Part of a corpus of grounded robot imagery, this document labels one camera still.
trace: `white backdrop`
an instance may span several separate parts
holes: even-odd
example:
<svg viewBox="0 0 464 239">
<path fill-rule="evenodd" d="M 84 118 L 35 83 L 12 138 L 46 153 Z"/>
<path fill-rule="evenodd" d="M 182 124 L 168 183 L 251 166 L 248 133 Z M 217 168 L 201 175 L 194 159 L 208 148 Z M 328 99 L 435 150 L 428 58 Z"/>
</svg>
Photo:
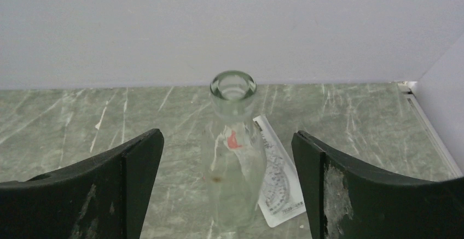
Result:
<svg viewBox="0 0 464 239">
<path fill-rule="evenodd" d="M 418 80 L 464 0 L 0 0 L 0 89 Z"/>
</svg>

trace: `bottle mouth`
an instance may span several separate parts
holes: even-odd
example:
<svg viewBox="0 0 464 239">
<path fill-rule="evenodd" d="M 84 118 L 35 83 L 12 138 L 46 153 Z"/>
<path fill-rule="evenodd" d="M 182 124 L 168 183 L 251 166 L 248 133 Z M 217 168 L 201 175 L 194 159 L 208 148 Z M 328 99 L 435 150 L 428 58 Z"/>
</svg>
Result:
<svg viewBox="0 0 464 239">
<path fill-rule="evenodd" d="M 213 96 L 221 100 L 242 101 L 256 93 L 256 83 L 245 72 L 225 71 L 213 79 L 210 90 Z"/>
</svg>

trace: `green marble surface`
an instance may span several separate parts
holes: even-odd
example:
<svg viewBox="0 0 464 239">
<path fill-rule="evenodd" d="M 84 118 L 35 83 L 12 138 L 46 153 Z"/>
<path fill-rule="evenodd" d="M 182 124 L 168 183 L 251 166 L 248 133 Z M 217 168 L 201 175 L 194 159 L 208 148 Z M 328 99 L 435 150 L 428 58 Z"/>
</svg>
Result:
<svg viewBox="0 0 464 239">
<path fill-rule="evenodd" d="M 165 148 L 141 238 L 311 238 L 305 214 L 269 228 L 259 212 L 235 234 L 211 230 L 200 135 L 212 112 L 205 86 L 0 91 L 0 182 L 27 180 L 159 128 Z M 305 130 L 392 172 L 454 177 L 396 84 L 261 85 L 254 114 L 267 115 L 291 157 L 293 133 Z"/>
</svg>

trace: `red label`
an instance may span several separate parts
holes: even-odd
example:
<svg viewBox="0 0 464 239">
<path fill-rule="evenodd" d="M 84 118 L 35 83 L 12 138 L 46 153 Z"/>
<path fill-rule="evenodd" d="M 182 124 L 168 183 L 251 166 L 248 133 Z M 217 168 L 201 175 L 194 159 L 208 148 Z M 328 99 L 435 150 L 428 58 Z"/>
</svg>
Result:
<svg viewBox="0 0 464 239">
<path fill-rule="evenodd" d="M 230 149 L 236 149 L 242 147 L 242 145 L 237 144 L 237 138 L 235 138 L 235 131 L 232 131 L 232 134 L 227 138 L 227 145 Z"/>
</svg>

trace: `bottle neck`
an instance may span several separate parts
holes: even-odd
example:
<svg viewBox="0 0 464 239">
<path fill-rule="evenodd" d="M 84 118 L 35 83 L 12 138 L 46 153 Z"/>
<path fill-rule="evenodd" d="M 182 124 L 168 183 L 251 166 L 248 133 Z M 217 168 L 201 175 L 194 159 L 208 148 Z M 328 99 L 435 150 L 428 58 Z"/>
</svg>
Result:
<svg viewBox="0 0 464 239">
<path fill-rule="evenodd" d="M 246 73 L 226 71 L 210 85 L 211 102 L 218 119 L 229 122 L 252 121 L 256 83 Z"/>
<path fill-rule="evenodd" d="M 239 114 L 233 111 L 225 113 L 225 112 L 217 112 L 216 107 L 215 107 L 213 124 L 221 130 L 223 129 L 234 130 L 237 132 L 238 135 L 244 134 L 245 132 L 247 132 L 247 134 L 254 134 L 255 127 L 253 125 L 254 122 L 253 122 L 251 111 L 246 112 L 246 113 L 239 113 Z"/>
</svg>

